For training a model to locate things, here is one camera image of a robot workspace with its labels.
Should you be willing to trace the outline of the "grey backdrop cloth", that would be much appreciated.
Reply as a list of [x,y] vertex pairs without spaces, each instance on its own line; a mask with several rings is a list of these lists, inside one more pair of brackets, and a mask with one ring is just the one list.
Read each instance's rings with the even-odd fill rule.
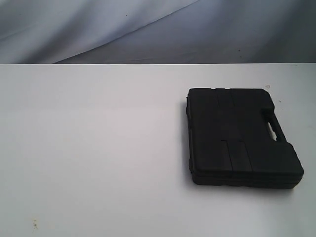
[[3,0],[3,64],[306,63],[313,0]]

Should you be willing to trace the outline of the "black plastic tool case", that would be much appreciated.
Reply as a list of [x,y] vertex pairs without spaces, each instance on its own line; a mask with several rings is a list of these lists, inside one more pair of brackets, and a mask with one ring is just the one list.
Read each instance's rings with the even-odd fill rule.
[[191,88],[189,170],[198,185],[292,189],[303,167],[259,88]]

